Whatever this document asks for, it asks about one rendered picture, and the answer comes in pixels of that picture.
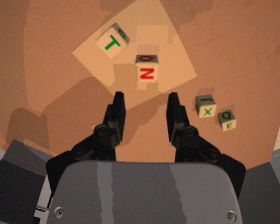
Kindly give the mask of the light tan flat mat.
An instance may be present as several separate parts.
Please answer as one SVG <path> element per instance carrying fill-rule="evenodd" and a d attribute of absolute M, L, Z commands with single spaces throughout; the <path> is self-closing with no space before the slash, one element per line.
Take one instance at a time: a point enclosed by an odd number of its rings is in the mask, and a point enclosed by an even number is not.
<path fill-rule="evenodd" d="M 128 47 L 110 60 L 95 44 L 117 23 L 130 38 Z M 197 77 L 188 54 L 159 0 L 136 0 L 86 39 L 72 54 L 115 96 L 124 93 L 130 109 Z M 157 55 L 157 83 L 136 82 L 136 56 Z"/>

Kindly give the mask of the cream toy letter block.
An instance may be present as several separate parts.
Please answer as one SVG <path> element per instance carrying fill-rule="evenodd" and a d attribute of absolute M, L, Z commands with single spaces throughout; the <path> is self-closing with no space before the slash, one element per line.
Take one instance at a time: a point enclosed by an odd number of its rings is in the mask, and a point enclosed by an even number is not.
<path fill-rule="evenodd" d="M 117 23 L 111 25 L 94 44 L 112 60 L 129 45 L 130 38 Z"/>
<path fill-rule="evenodd" d="M 222 131 L 236 128 L 236 118 L 231 110 L 218 113 L 218 122 Z"/>
<path fill-rule="evenodd" d="M 135 68 L 137 83 L 158 82 L 159 61 L 157 55 L 137 55 Z"/>
<path fill-rule="evenodd" d="M 196 96 L 195 109 L 199 118 L 214 116 L 216 106 L 211 94 Z"/>

